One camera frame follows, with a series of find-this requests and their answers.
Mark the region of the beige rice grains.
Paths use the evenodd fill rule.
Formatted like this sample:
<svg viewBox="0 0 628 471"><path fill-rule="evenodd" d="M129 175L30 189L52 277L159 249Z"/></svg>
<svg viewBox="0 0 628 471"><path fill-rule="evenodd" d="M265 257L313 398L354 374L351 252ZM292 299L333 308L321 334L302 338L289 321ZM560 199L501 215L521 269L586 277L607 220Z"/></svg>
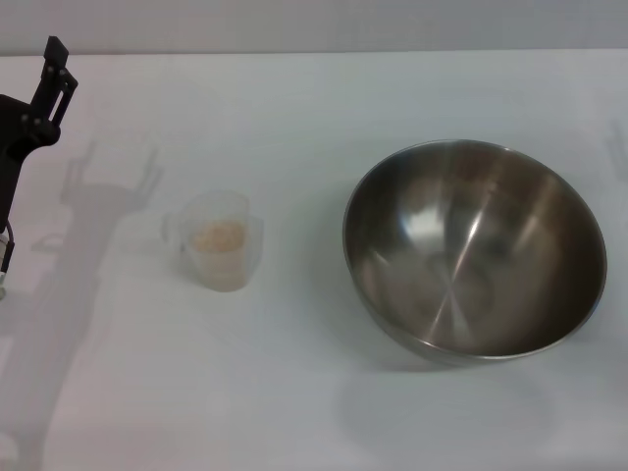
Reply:
<svg viewBox="0 0 628 471"><path fill-rule="evenodd" d="M246 229L237 221L215 221L196 231L191 243L200 252L226 253L243 247Z"/></svg>

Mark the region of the stainless steel mixing bowl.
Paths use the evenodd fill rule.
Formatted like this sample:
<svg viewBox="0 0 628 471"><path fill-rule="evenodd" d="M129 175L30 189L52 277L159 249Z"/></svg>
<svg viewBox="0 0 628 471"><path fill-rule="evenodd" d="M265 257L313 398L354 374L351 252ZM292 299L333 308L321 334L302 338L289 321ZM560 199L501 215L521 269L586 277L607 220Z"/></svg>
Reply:
<svg viewBox="0 0 628 471"><path fill-rule="evenodd" d="M498 144L444 139L369 170L342 220L348 273L408 350L453 365L557 346L602 299L600 225L560 174Z"/></svg>

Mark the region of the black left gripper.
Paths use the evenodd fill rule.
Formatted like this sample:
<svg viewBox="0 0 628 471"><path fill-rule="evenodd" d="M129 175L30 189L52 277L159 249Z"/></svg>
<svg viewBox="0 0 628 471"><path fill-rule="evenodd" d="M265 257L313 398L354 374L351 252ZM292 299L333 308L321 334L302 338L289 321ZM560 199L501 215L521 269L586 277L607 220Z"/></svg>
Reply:
<svg viewBox="0 0 628 471"><path fill-rule="evenodd" d="M49 36L39 85L25 103L0 94L0 232L6 230L22 165L36 148L58 142L78 81L66 65L69 51Z"/></svg>

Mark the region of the translucent plastic measuring cup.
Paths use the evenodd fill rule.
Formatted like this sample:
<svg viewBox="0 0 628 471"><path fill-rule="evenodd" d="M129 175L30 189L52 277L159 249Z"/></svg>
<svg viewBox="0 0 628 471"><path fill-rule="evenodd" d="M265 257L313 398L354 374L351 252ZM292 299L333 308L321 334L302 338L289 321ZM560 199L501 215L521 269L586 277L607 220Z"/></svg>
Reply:
<svg viewBox="0 0 628 471"><path fill-rule="evenodd" d="M207 223L237 221L245 226L242 248L226 253L197 251L193 234ZM198 280L218 292L244 288L262 259L264 222L250 212L249 199L234 190L210 190L192 198L182 209L166 214L161 238L180 256Z"/></svg>

